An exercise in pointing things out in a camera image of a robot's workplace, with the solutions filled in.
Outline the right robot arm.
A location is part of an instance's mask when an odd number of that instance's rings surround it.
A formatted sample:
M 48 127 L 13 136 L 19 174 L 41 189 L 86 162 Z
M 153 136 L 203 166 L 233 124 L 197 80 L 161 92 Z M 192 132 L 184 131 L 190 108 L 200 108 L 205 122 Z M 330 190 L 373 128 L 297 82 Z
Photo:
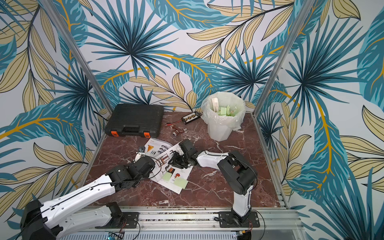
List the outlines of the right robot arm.
M 251 164 L 238 151 L 212 153 L 199 151 L 188 139 L 179 143 L 180 153 L 172 153 L 169 164 L 175 168 L 187 169 L 199 166 L 221 171 L 221 174 L 234 191 L 231 209 L 234 219 L 245 221 L 252 211 L 251 193 L 257 185 L 258 174 Z

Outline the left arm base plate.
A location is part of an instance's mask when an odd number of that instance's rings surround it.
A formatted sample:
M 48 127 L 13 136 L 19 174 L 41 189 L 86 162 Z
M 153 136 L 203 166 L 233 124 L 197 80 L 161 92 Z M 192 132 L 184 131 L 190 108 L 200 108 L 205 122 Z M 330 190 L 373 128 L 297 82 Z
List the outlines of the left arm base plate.
M 135 229 L 138 226 L 139 212 L 122 212 L 118 217 L 113 217 L 105 226 L 95 229 Z

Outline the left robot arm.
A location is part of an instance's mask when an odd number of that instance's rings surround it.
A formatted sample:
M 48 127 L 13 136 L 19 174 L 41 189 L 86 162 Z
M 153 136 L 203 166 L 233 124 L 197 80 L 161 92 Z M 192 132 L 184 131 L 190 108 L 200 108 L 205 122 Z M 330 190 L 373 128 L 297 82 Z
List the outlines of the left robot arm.
M 90 228 L 122 228 L 128 223 L 117 203 L 95 210 L 81 209 L 121 190 L 136 187 L 147 179 L 156 164 L 142 156 L 136 162 L 117 166 L 93 182 L 56 199 L 29 202 L 20 222 L 23 240 L 58 240 Z

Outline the green sticky note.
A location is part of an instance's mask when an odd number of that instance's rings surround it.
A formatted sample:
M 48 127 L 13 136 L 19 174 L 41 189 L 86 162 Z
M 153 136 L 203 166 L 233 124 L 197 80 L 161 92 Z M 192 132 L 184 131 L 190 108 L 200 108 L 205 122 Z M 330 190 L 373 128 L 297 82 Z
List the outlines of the green sticky note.
M 173 174 L 171 174 L 171 173 L 169 173 L 169 172 L 166 172 L 166 173 L 163 175 L 162 179 L 163 179 L 164 181 L 169 182 L 170 179 L 171 179 L 171 177 L 172 177 L 172 175 L 173 175 Z
M 178 186 L 178 187 L 180 187 L 182 189 L 185 189 L 187 184 L 188 184 L 187 180 L 185 180 L 185 179 L 183 179 L 181 177 L 175 178 L 174 185 L 176 185 L 176 186 Z

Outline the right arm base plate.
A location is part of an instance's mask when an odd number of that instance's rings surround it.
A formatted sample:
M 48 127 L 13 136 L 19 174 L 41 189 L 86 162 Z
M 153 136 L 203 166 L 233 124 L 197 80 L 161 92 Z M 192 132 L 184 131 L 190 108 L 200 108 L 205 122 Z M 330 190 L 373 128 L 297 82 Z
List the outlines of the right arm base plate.
M 219 212 L 216 220 L 220 228 L 259 228 L 260 219 L 255 211 L 249 211 L 245 216 L 239 217 L 235 212 Z

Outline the yellow art textbook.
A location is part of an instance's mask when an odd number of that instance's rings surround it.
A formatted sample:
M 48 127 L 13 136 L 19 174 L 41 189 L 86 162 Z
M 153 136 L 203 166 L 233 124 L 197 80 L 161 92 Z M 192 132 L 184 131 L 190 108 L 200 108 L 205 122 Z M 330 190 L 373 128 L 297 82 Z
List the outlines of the yellow art textbook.
M 150 138 L 147 143 L 144 145 L 146 148 L 146 155 L 155 161 L 155 168 L 150 174 L 149 178 L 154 182 L 162 185 L 163 187 L 180 194 L 183 190 L 182 188 L 174 185 L 175 178 L 181 177 L 185 180 L 188 180 L 188 177 L 193 169 L 193 167 L 188 169 L 178 169 L 169 165 L 169 160 L 171 159 L 171 152 L 177 151 L 180 154 L 182 150 L 179 145 L 171 145 L 165 141 L 158 139 Z M 162 179 L 163 175 L 169 172 L 172 175 L 169 182 Z

